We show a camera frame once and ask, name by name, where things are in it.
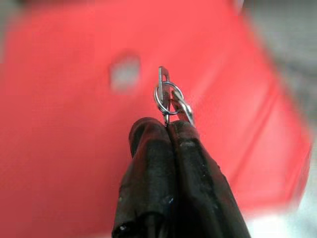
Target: metal ring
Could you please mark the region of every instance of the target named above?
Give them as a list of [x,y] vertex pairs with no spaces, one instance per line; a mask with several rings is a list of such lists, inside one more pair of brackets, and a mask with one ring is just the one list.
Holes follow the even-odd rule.
[[[182,99],[184,100],[184,95],[183,95],[182,91],[180,91],[179,87],[176,86],[176,84],[169,82],[169,81],[164,81],[164,82],[162,82],[162,84],[167,84],[167,85],[171,86],[172,88],[174,88],[180,94]],[[171,112],[170,110],[168,110],[166,107],[163,106],[162,102],[159,100],[158,89],[159,89],[159,87],[156,87],[154,90],[154,100],[158,106],[158,109],[165,115],[176,115],[176,114],[180,113],[181,110]]]

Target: red object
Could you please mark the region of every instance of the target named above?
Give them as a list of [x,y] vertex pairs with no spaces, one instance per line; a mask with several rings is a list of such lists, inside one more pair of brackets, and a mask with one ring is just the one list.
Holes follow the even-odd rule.
[[[111,65],[140,59],[128,91]],[[302,193],[310,139],[263,52],[221,0],[118,0],[34,10],[8,33],[0,83],[0,237],[112,228],[128,133],[161,119],[158,66],[182,89],[243,212]]]

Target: metal clip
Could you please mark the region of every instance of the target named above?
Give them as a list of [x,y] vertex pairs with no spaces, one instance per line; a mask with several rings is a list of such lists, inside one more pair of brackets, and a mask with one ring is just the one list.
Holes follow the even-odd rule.
[[[180,120],[188,121],[194,126],[194,116],[191,107],[184,101],[184,95],[176,84],[169,81],[169,74],[163,66],[158,68],[158,86],[154,89],[154,100],[158,109],[162,112],[165,125],[169,123],[169,116],[178,115]],[[173,99],[170,98],[170,89],[172,87]],[[171,112],[170,103],[172,102],[175,111]]]

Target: red surface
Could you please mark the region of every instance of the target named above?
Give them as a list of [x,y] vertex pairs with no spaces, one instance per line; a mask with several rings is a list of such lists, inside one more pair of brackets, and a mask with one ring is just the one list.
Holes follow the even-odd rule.
[[[139,57],[126,92],[109,66]],[[310,140],[239,16],[221,0],[118,0],[34,10],[7,34],[0,82],[0,237],[109,233],[128,133],[161,115],[164,65],[243,212],[285,205],[306,183]]]

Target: blurry background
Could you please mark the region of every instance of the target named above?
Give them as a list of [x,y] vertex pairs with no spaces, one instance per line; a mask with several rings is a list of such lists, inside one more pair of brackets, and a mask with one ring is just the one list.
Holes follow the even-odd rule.
[[[0,62],[10,16],[20,11],[13,0],[0,2]],[[295,103],[317,132],[317,0],[246,0],[243,14],[267,49]],[[248,220],[253,238],[317,237],[317,147],[309,181],[298,209]]]

